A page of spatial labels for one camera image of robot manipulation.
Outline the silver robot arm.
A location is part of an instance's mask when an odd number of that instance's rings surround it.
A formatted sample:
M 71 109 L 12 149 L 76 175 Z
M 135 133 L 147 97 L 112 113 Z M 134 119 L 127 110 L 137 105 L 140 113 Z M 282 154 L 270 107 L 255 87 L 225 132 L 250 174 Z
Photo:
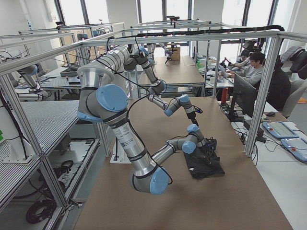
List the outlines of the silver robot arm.
M 217 141 L 202 134 L 196 120 L 196 113 L 200 113 L 201 109 L 195 107 L 187 95 L 176 98 L 173 103 L 166 103 L 157 91 L 152 90 L 147 94 L 149 101 L 162 108 L 167 116 L 184 108 L 191 121 L 185 136 L 167 140 L 155 154 L 150 154 L 131 125 L 126 93 L 120 86 L 113 84 L 117 73 L 111 67 L 93 64 L 78 69 L 82 78 L 78 117 L 110 126 L 134 168 L 130 184 L 136 191 L 162 194 L 172 183 L 171 176 L 162 164 L 179 150 L 184 153 L 193 178 L 203 179 L 223 173 L 220 159 L 215 153 Z
M 147 78 L 151 82 L 151 86 L 145 89 L 146 98 L 162 108 L 167 116 L 171 116 L 178 108 L 183 107 L 188 119 L 192 123 L 198 124 L 196 113 L 201 113 L 202 110 L 193 106 L 187 95 L 184 94 L 176 98 L 174 103 L 166 103 L 158 97 L 158 95 L 165 91 L 167 85 L 163 80 L 156 77 L 146 50 L 137 48 L 132 51 L 130 46 L 119 45 L 95 59 L 92 64 L 97 65 L 96 68 L 99 76 L 109 76 L 111 78 L 110 81 L 114 80 L 116 74 L 123 77 L 120 69 L 131 71 L 137 65 L 142 66 Z

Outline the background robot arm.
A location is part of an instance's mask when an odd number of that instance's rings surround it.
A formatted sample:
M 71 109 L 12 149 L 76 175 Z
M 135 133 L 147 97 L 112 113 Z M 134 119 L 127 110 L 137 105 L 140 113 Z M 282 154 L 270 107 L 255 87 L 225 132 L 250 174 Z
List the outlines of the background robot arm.
M 29 93 L 17 93 L 18 98 L 24 101 L 44 101 L 50 97 L 48 92 L 34 80 L 33 75 L 37 74 L 38 67 L 33 64 L 28 67 L 17 70 L 28 85 Z

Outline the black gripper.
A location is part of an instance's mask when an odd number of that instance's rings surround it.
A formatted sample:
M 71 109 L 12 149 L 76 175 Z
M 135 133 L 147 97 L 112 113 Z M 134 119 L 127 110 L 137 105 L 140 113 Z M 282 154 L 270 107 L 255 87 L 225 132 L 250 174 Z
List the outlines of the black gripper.
M 190 119 L 193 124 L 196 124 L 197 126 L 199 126 L 199 124 L 196 120 L 196 114 L 195 114 L 196 112 L 199 113 L 199 114 L 203 113 L 203 111 L 200 108 L 195 109 L 195 108 L 191 107 L 191 108 L 186 109 L 186 114 L 188 116 L 188 119 Z
M 218 160 L 218 157 L 215 153 L 217 140 L 214 138 L 206 138 L 206 143 L 203 146 L 204 150 L 204 161 L 207 165 L 213 164 L 214 161 Z

